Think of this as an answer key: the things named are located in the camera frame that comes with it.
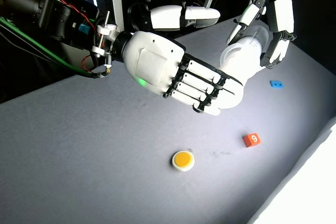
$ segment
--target table surface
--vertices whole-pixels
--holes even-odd
[[[218,67],[233,26],[178,41]],[[334,75],[290,44],[217,117],[147,91],[121,63],[109,78],[75,76],[8,101],[0,223],[246,223],[336,115],[335,87]],[[253,132],[262,143],[246,148],[242,136]],[[179,172],[171,157],[189,149],[195,166]]]

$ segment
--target green light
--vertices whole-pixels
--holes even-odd
[[[142,79],[138,79],[138,84],[140,85],[140,86],[143,86],[143,87],[145,87],[146,85],[147,85],[147,82],[145,81],[145,80],[142,80]]]

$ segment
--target small blue object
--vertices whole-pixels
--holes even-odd
[[[81,31],[84,34],[89,34],[90,27],[84,24],[80,24],[78,27],[78,30]]]
[[[284,85],[282,85],[281,81],[270,81],[271,87],[274,89],[282,89]]]

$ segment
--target robotic hand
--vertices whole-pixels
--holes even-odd
[[[268,31],[255,27],[244,32],[254,19],[265,14],[266,8],[274,38],[263,55]],[[108,58],[124,62],[142,86],[188,104],[196,112],[219,115],[221,109],[240,103],[250,77],[285,57],[289,41],[295,37],[292,32],[291,0],[251,0],[227,40],[229,47],[222,53],[219,69],[186,54],[176,41],[155,33],[137,31],[129,35],[111,30],[105,34],[112,42]]]

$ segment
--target round button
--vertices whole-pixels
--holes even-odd
[[[175,153],[173,156],[172,164],[176,169],[186,172],[193,168],[195,164],[195,158],[191,152],[180,151]]]

